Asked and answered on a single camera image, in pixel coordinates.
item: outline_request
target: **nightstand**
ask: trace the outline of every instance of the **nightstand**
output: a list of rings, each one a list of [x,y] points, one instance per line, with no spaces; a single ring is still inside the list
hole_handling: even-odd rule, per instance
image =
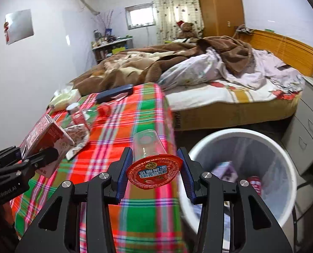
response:
[[[299,175],[313,163],[313,78],[305,77],[305,89],[282,143]]]

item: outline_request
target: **trash can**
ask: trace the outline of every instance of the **trash can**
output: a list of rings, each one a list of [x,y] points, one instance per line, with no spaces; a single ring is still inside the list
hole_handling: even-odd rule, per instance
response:
[[[297,181],[289,155],[269,137],[255,131],[232,128],[203,138],[189,152],[192,160],[211,172],[219,163],[232,161],[239,176],[258,176],[262,182],[261,197],[283,227],[294,207]],[[199,216],[186,196],[179,178],[180,206],[185,220],[197,233]],[[229,237],[224,235],[223,249],[228,250]]]

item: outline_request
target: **box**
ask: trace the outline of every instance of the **box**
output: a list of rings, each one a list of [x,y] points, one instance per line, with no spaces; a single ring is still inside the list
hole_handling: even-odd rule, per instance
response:
[[[44,115],[26,136],[20,146],[22,159],[38,153],[48,147],[58,150],[58,159],[36,170],[40,175],[50,178],[66,153],[74,146],[71,137],[49,116]]]
[[[212,171],[216,177],[222,181],[235,182],[237,180],[237,173],[232,165],[232,161],[224,161],[219,163]]]

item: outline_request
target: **floor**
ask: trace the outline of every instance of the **floor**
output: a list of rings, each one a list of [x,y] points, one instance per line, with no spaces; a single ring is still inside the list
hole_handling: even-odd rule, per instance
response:
[[[244,125],[244,126],[239,126],[237,128],[251,129],[251,130],[260,132],[270,137],[271,139],[276,141],[278,144],[282,145],[280,140],[289,122],[290,122],[290,119],[285,119],[285,120],[276,121],[276,122],[266,122],[266,123],[260,123],[260,124]],[[199,142],[202,138],[216,131],[218,131],[218,129],[204,129],[204,130],[175,132],[176,145],[177,147],[181,147],[181,146],[186,147],[187,151],[189,152],[194,147],[194,145],[197,142]],[[304,177],[304,178],[300,177],[299,174],[297,173],[297,170],[296,170],[296,176],[297,176],[297,185],[302,184],[308,179],[307,177]],[[298,241],[301,241],[304,236],[307,236],[307,234],[311,232],[310,230],[312,229],[312,226],[313,226],[313,223],[312,223],[313,222],[313,187],[311,185],[303,187],[297,191],[295,208],[296,208],[297,218],[299,218],[299,216],[302,213],[304,213],[307,209],[310,208],[310,212],[308,212],[307,215],[304,216],[298,222],[297,238],[298,238]],[[292,215],[290,216],[290,218],[285,223],[282,229],[287,239],[289,240],[290,245],[293,247],[294,225],[293,225]],[[192,247],[194,246],[194,243],[195,243],[195,239],[193,239],[193,237],[196,237],[196,235],[195,233],[192,232],[189,226],[186,225],[185,220],[183,220],[183,230],[184,230],[185,240],[191,252]]]

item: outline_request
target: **red plaid cloth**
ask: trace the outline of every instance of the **red plaid cloth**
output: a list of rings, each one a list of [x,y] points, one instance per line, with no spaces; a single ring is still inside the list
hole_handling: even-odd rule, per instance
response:
[[[96,94],[80,99],[82,109],[96,105]],[[49,114],[57,121],[66,111]],[[50,179],[36,174],[30,189],[11,202],[15,227],[23,235],[47,199],[64,181],[86,182],[119,160],[124,147],[132,147],[133,135],[153,129],[166,151],[176,153],[171,111],[161,89],[153,83],[134,87],[133,94],[121,100],[111,117],[98,117],[90,142],[70,161],[64,159]],[[81,252],[87,252],[86,205],[80,224]],[[184,252],[177,185],[172,183],[142,190],[130,182],[119,206],[110,206],[112,232],[117,252]]]

